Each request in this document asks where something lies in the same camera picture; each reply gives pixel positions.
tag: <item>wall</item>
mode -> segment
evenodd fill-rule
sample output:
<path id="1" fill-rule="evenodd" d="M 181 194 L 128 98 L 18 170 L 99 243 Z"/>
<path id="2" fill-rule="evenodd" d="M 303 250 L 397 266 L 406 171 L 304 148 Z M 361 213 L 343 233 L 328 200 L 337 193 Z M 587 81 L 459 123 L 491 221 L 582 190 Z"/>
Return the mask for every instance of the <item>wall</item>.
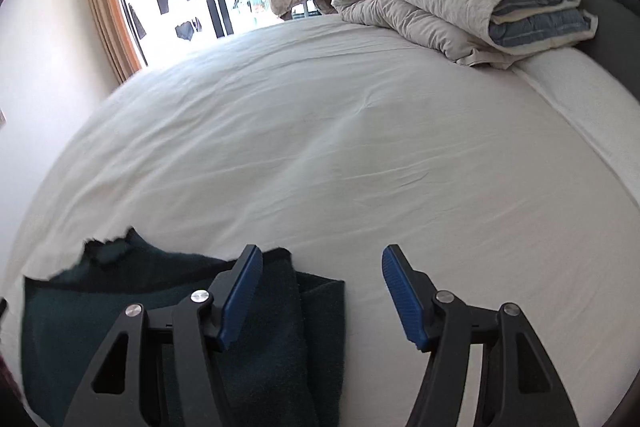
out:
<path id="1" fill-rule="evenodd" d="M 117 87 L 87 0 L 0 6 L 0 275 L 22 216 L 68 140 Z"/>

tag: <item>folded comforter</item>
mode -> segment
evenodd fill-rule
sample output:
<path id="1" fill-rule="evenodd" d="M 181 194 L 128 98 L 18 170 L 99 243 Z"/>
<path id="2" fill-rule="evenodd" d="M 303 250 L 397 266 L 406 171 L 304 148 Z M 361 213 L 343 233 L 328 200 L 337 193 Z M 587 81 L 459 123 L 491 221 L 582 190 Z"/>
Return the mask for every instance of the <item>folded comforter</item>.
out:
<path id="1" fill-rule="evenodd" d="M 343 20 L 392 28 L 465 66 L 507 68 L 537 52 L 590 39 L 597 17 L 580 0 L 332 0 Z"/>

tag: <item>mattress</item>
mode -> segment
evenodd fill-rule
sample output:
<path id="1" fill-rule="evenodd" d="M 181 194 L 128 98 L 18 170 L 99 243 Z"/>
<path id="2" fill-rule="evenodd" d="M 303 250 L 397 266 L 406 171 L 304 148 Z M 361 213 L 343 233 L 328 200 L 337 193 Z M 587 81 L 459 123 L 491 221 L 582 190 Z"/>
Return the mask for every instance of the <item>mattress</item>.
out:
<path id="1" fill-rule="evenodd" d="M 142 71 L 33 201 L 2 287 L 2 353 L 19 376 L 22 275 L 70 267 L 87 238 L 134 226 L 163 250 L 222 259 L 281 246 L 297 270 L 346 281 L 341 425 L 402 426 L 428 356 L 382 278 L 382 250 L 398 243 L 468 304 L 520 304 L 580 425 L 599 427 L 640 366 L 640 211 L 606 146 L 542 92 L 338 16 Z M 460 425 L 472 424 L 469 389 Z"/>

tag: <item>green cloth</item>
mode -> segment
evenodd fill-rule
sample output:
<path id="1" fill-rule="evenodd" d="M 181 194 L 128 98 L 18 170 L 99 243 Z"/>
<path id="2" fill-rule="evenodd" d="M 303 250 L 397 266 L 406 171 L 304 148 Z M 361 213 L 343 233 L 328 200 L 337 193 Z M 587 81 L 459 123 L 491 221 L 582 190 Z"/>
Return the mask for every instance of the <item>green cloth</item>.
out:
<path id="1" fill-rule="evenodd" d="M 88 242 L 79 263 L 49 281 L 25 279 L 22 377 L 31 408 L 51 427 L 62 427 L 90 360 L 128 304 L 177 304 L 231 266 L 166 253 L 130 229 L 122 239 Z M 164 383 L 170 425 L 181 426 L 172 350 L 162 349 Z M 337 426 L 344 282 L 295 272 L 282 248 L 266 252 L 239 339 L 210 355 L 238 427 Z"/>

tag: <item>silver bolt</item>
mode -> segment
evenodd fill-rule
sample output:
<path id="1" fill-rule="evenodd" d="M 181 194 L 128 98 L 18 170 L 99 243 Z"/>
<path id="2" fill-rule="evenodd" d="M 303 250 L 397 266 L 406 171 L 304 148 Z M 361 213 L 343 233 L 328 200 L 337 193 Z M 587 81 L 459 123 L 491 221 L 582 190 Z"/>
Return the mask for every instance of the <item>silver bolt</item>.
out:
<path id="1" fill-rule="evenodd" d="M 520 315 L 520 308 L 517 304 L 507 302 L 507 304 L 504 305 L 504 312 L 507 315 L 511 315 L 511 317 L 516 317 L 517 315 Z"/>
<path id="2" fill-rule="evenodd" d="M 449 290 L 440 290 L 436 293 L 436 299 L 442 303 L 449 304 L 450 302 L 453 302 L 455 296 Z"/>
<path id="3" fill-rule="evenodd" d="M 193 302 L 204 302 L 209 298 L 209 292 L 206 290 L 196 290 L 191 294 Z"/>
<path id="4" fill-rule="evenodd" d="M 139 304 L 130 304 L 124 312 L 127 314 L 127 317 L 136 317 L 142 313 L 142 306 Z"/>

